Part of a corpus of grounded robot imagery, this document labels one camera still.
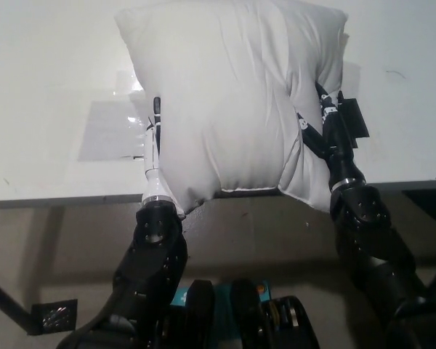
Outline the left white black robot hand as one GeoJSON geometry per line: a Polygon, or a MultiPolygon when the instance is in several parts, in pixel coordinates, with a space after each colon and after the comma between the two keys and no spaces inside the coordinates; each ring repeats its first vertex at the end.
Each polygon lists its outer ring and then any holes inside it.
{"type": "Polygon", "coordinates": [[[152,201],[168,200],[169,196],[161,183],[159,155],[161,149],[161,98],[153,98],[153,115],[149,118],[145,135],[144,168],[147,188],[142,195],[142,205],[152,201]]]}

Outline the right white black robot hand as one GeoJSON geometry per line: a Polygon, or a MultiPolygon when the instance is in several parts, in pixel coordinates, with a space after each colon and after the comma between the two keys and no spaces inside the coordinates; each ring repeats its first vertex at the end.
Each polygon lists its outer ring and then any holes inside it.
{"type": "Polygon", "coordinates": [[[298,114],[303,143],[328,167],[331,192],[344,187],[363,186],[366,179],[354,162],[352,138],[342,114],[342,93],[332,97],[319,84],[315,84],[322,116],[322,133],[298,114]]]}

